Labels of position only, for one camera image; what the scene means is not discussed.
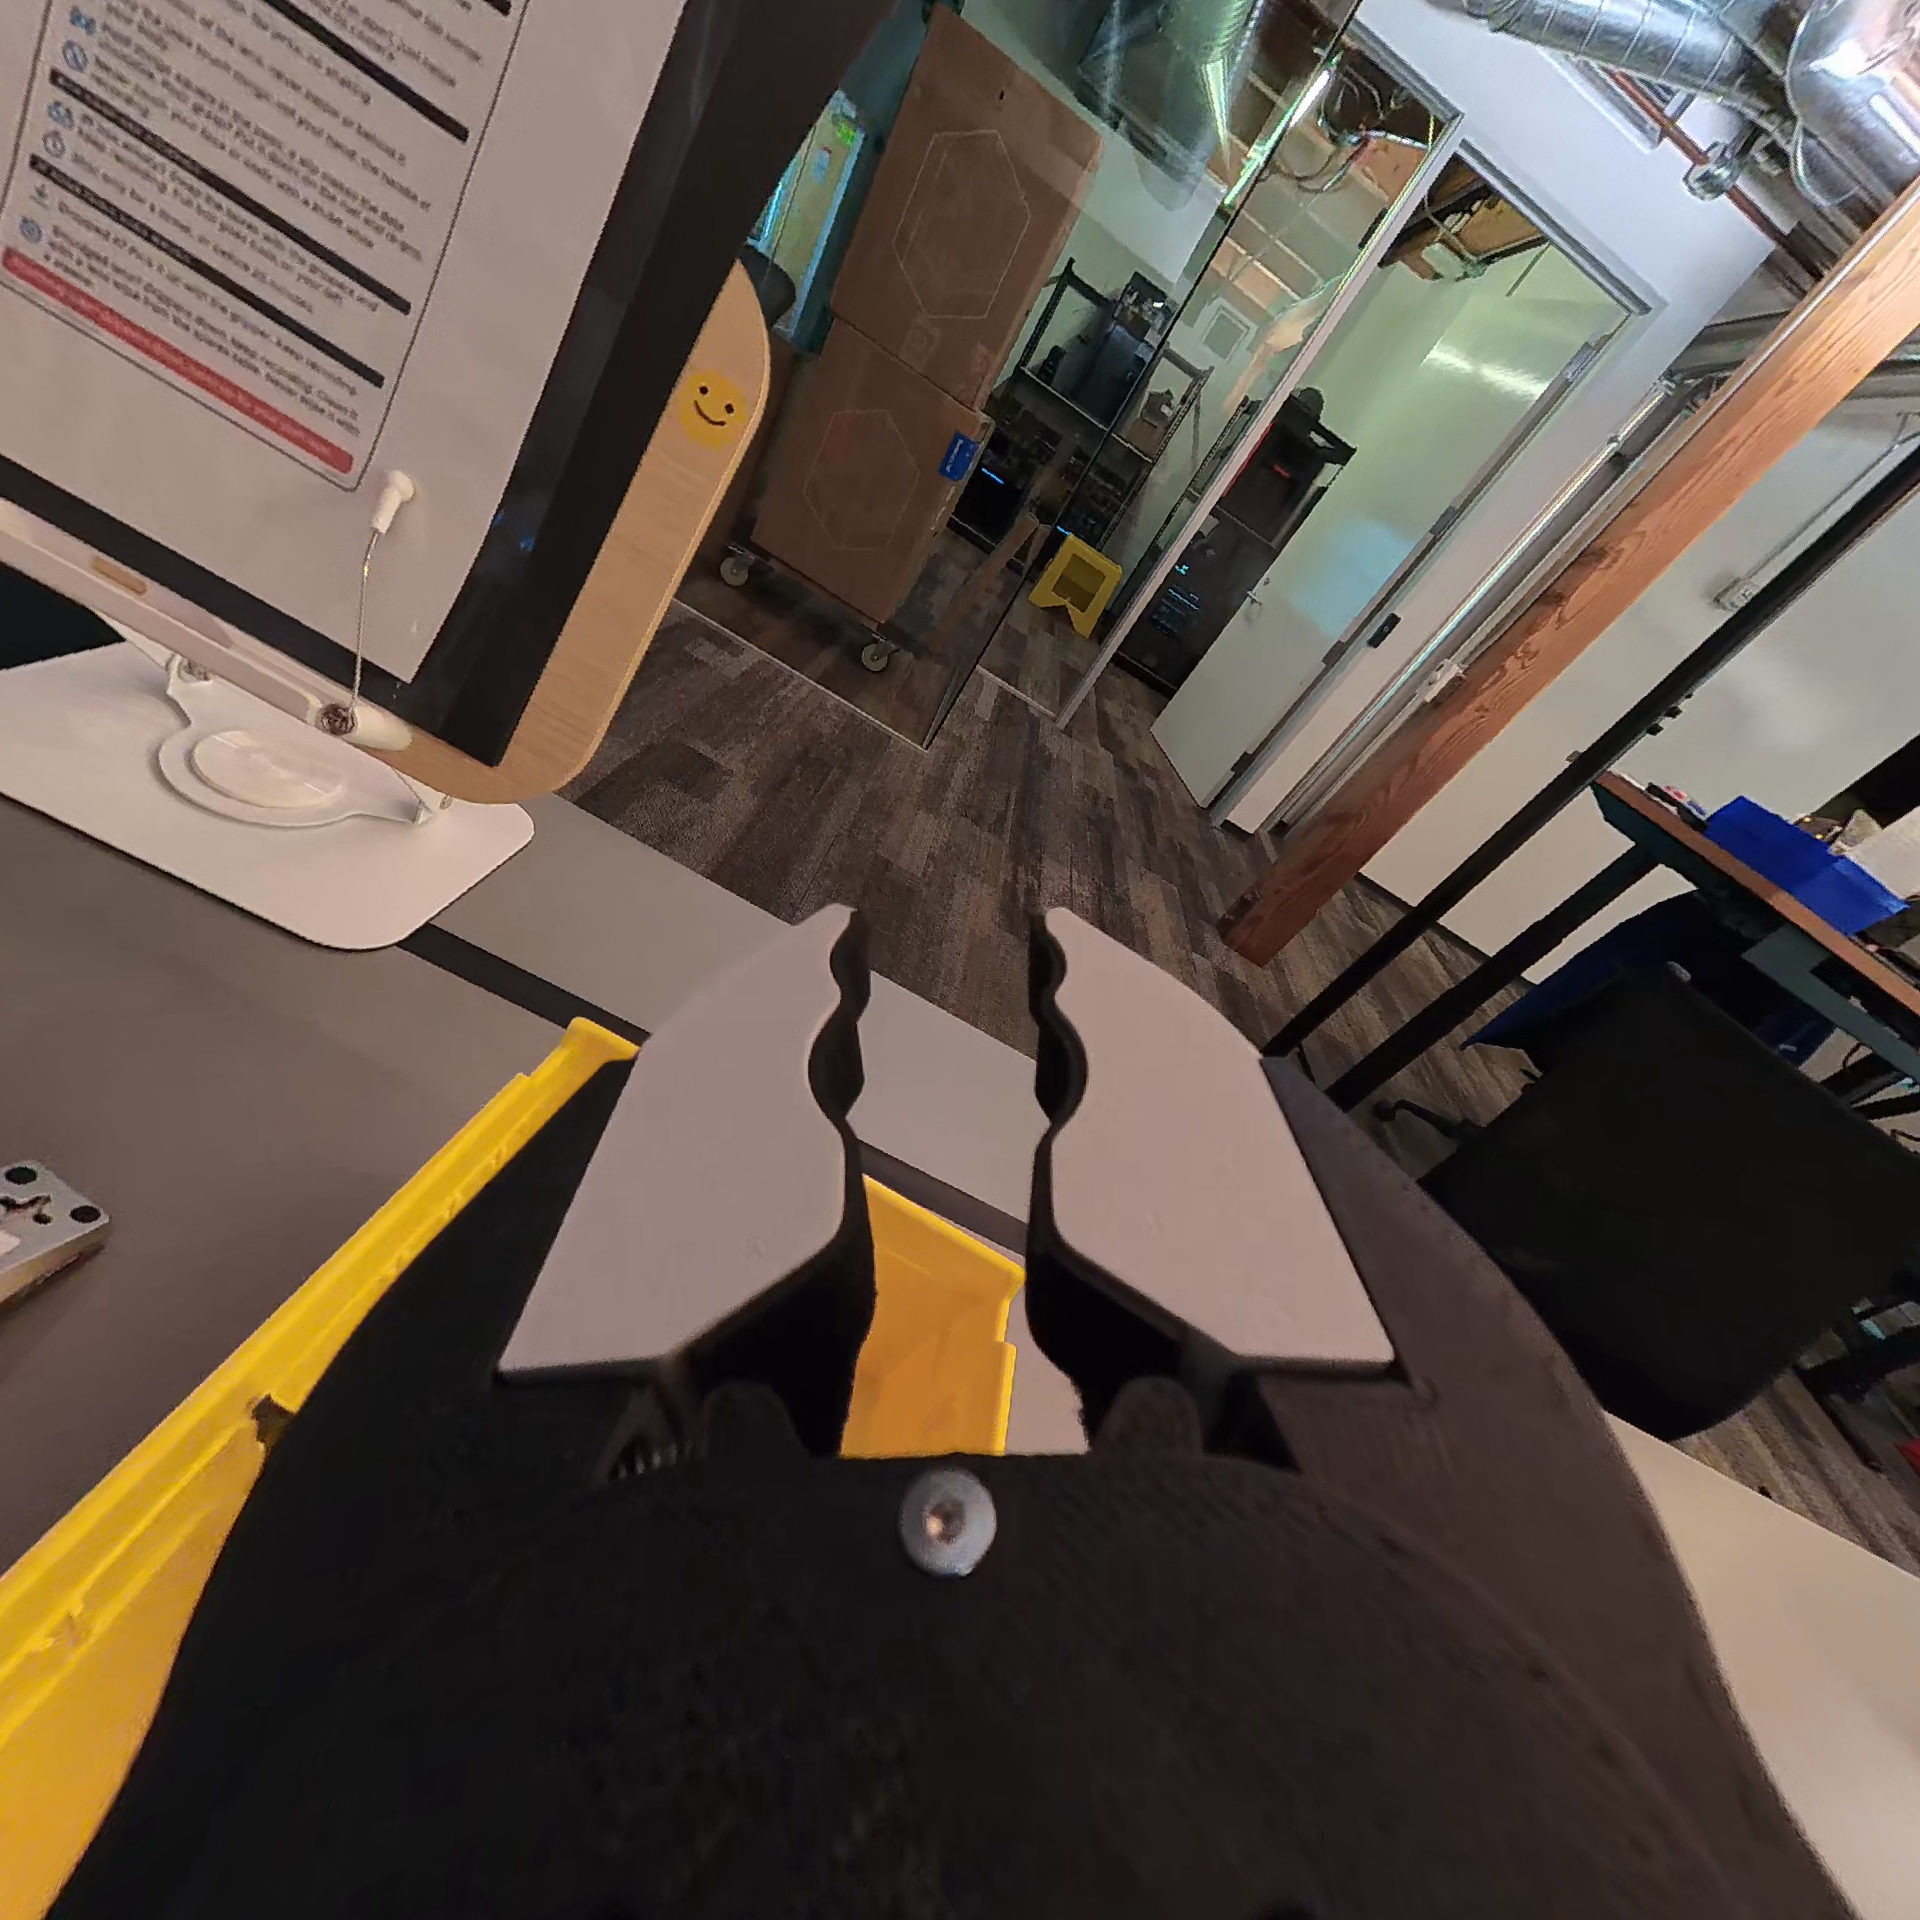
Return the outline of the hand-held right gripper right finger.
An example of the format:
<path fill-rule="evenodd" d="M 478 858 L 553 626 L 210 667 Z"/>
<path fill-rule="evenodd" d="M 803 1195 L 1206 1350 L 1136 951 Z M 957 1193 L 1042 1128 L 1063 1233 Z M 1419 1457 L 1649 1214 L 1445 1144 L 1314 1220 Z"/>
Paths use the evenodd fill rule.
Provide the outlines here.
<path fill-rule="evenodd" d="M 1027 1327 L 1095 1372 L 1091 1303 L 1174 1372 L 1189 1356 L 1379 1375 L 1393 1346 L 1262 1054 L 1182 982 L 1077 916 L 1031 928 L 1045 1132 L 1025 1217 Z"/>

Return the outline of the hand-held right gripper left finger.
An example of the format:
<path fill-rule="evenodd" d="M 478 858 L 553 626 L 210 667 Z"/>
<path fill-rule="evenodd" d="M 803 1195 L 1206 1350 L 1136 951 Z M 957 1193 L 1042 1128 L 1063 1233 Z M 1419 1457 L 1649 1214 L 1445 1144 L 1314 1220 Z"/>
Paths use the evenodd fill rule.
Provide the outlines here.
<path fill-rule="evenodd" d="M 862 916 L 831 903 L 640 1044 L 498 1359 L 505 1379 L 687 1359 L 815 1258 L 872 1267 L 849 1130 L 870 992 Z"/>

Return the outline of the yellow plastic bin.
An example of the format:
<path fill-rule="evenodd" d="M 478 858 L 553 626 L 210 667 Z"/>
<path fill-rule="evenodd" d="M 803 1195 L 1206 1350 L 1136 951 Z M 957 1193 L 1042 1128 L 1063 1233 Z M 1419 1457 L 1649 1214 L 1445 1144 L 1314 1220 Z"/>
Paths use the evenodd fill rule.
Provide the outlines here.
<path fill-rule="evenodd" d="M 48 1914 L 126 1782 L 273 1427 L 401 1267 L 594 1071 L 632 1054 L 576 1020 L 377 1207 L 349 1200 L 343 1228 L 325 1226 L 319 1252 L 294 1263 L 296 1287 L 230 1316 L 210 1359 L 186 1362 L 110 1447 L 105 1472 L 33 1543 L 5 1552 L 5 1915 Z M 905 1180 L 869 1180 L 879 1305 L 847 1451 L 999 1455 L 1015 1396 L 1018 1226 L 963 1228 L 952 1202 L 912 1202 Z"/>

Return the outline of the black office chair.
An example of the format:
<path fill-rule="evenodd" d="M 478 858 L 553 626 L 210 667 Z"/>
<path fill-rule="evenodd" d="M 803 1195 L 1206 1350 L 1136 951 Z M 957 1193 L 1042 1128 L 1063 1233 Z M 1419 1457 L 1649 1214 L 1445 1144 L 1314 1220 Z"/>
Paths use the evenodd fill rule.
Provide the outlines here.
<path fill-rule="evenodd" d="M 1691 1438 L 1848 1310 L 1915 1299 L 1915 1154 L 1672 967 L 1543 1033 L 1537 1078 L 1422 1190 L 1616 1418 Z"/>

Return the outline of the wooden top desk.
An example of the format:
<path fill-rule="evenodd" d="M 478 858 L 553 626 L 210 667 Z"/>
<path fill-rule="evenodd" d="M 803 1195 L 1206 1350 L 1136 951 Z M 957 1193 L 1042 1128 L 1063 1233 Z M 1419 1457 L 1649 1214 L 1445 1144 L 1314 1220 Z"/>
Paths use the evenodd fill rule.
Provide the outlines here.
<path fill-rule="evenodd" d="M 1625 840 L 1625 852 L 1344 1071 L 1327 1091 L 1341 1112 L 1369 1102 L 1656 870 L 1688 881 L 1726 922 L 1753 922 L 1757 938 L 1741 951 L 1741 960 L 1793 1002 L 1831 1020 L 1886 1072 L 1915 1087 L 1913 976 L 1898 972 L 1882 951 L 1824 922 L 1790 891 L 1741 865 L 1734 852 L 1717 847 L 1646 788 L 1617 776 L 1599 776 L 1590 792 L 1599 817 Z"/>

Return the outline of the white board stand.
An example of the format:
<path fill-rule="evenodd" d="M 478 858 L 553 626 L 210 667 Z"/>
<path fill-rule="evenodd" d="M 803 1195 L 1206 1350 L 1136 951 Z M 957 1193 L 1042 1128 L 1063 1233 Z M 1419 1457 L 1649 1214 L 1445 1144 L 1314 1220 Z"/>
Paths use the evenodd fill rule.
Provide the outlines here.
<path fill-rule="evenodd" d="M 363 690 L 279 656 L 16 503 L 5 568 L 111 643 L 5 667 L 5 798 L 294 938 L 399 944 L 535 840 L 520 804 L 454 801 Z"/>

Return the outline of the white door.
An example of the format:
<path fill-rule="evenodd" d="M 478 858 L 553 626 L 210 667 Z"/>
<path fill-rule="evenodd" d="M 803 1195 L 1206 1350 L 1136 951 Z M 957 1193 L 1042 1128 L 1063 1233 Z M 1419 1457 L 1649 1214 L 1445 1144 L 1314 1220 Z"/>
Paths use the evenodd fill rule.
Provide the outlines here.
<path fill-rule="evenodd" d="M 1314 699 L 1635 315 L 1549 239 L 1451 279 L 1371 278 L 1306 370 L 1353 456 L 1153 726 L 1192 803 L 1214 804 Z"/>

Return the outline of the black cabinet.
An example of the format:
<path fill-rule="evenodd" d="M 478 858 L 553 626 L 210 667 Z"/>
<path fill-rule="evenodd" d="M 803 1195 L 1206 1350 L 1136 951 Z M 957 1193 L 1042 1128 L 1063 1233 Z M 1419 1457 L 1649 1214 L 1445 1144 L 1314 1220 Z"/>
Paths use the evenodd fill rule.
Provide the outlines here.
<path fill-rule="evenodd" d="M 1353 444 L 1325 427 L 1322 411 L 1314 386 L 1286 395 L 1121 641 L 1115 664 L 1123 672 L 1163 696 L 1189 682 L 1353 460 Z"/>

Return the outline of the yellow floor sign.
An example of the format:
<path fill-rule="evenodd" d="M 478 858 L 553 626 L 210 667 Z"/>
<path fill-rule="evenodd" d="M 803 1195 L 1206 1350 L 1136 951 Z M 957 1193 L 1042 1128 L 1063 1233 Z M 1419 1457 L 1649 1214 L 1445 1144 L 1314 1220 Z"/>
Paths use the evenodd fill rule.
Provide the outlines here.
<path fill-rule="evenodd" d="M 1120 588 L 1121 569 L 1104 551 L 1077 535 L 1065 535 L 1039 569 L 1025 601 L 1039 610 L 1063 610 L 1069 624 L 1090 635 Z"/>

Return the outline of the blue storage bin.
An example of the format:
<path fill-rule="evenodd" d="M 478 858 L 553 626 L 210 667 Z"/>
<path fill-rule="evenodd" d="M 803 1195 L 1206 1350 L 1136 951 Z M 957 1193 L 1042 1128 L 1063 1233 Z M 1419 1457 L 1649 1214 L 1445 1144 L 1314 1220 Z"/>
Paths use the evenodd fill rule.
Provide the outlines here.
<path fill-rule="evenodd" d="M 1906 913 L 1906 899 L 1848 856 L 1747 798 L 1717 808 L 1702 833 L 1838 932 L 1854 938 Z"/>

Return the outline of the large cardboard box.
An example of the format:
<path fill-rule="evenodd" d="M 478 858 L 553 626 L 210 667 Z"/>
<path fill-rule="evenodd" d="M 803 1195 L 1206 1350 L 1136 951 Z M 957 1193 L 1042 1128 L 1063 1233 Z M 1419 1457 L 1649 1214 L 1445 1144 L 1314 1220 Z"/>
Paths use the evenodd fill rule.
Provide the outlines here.
<path fill-rule="evenodd" d="M 798 379 L 751 542 L 869 622 L 891 619 L 936 545 L 990 422 L 833 321 Z"/>
<path fill-rule="evenodd" d="M 831 319 L 983 410 L 1102 151 L 1081 112 L 935 8 L 831 283 Z"/>

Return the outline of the white tethered stylus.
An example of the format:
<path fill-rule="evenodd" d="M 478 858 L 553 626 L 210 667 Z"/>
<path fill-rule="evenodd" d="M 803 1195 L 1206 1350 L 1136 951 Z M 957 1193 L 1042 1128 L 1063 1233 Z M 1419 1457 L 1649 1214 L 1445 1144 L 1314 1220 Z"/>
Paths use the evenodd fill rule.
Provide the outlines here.
<path fill-rule="evenodd" d="M 415 483 L 403 472 L 387 472 L 375 498 L 367 540 L 360 556 L 360 568 L 354 588 L 354 619 L 352 619 L 352 676 L 347 682 L 347 698 L 341 707 L 335 735 L 347 740 L 359 739 L 363 682 L 365 682 L 365 648 L 367 648 L 367 596 L 369 577 L 377 548 L 393 529 L 399 513 L 415 498 Z"/>

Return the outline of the black shelving rack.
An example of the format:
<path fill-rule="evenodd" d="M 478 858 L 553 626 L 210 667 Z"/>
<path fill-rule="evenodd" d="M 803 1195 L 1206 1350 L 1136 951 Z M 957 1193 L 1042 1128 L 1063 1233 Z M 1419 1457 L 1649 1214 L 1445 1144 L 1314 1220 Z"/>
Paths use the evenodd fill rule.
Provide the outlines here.
<path fill-rule="evenodd" d="M 1208 374 L 1169 347 L 1177 305 L 1134 275 L 1115 296 L 1067 259 L 1042 288 L 991 398 L 990 452 L 1016 506 L 1058 538 L 1113 554 L 1145 480 Z"/>

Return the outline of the wooden post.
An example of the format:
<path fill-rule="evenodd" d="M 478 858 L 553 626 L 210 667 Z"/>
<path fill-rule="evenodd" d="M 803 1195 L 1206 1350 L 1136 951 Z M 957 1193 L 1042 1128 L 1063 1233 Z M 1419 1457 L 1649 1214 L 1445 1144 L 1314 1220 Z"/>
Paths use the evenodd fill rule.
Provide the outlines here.
<path fill-rule="evenodd" d="M 1917 326 L 1917 185 L 1763 338 L 1674 452 L 1422 716 L 1290 833 L 1219 922 L 1271 963 L 1530 703 L 1569 671 L 1738 497 L 1848 400 Z"/>

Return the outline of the silver round air duct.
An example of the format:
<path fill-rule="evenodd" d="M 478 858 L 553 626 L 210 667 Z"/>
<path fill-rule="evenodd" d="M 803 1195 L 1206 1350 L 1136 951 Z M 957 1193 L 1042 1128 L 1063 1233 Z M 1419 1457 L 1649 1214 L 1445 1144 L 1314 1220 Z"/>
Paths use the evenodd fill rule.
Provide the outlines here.
<path fill-rule="evenodd" d="M 1917 178 L 1915 3 L 1465 3 L 1486 30 L 1712 102 L 1821 208 Z"/>

